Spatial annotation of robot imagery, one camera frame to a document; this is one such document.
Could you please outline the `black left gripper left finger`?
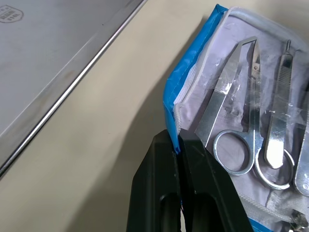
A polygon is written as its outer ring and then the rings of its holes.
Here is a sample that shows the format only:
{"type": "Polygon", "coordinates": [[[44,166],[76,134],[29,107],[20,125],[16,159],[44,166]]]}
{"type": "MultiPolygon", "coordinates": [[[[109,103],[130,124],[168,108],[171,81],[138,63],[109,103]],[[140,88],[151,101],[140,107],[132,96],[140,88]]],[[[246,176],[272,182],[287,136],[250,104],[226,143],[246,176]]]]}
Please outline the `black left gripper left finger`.
{"type": "Polygon", "coordinates": [[[131,186],[128,232],[179,232],[181,192],[173,144],[167,130],[154,136],[131,186]]]}

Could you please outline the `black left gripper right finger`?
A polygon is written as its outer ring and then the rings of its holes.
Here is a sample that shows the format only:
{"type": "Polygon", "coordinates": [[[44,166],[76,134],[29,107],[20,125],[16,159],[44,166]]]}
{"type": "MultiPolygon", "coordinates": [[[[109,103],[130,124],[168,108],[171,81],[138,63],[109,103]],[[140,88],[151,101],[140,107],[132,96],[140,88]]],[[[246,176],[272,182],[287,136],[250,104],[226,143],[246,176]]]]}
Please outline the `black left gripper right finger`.
{"type": "Polygon", "coordinates": [[[253,231],[227,171],[193,132],[181,130],[178,138],[181,148],[178,162],[186,231],[253,231]]]}

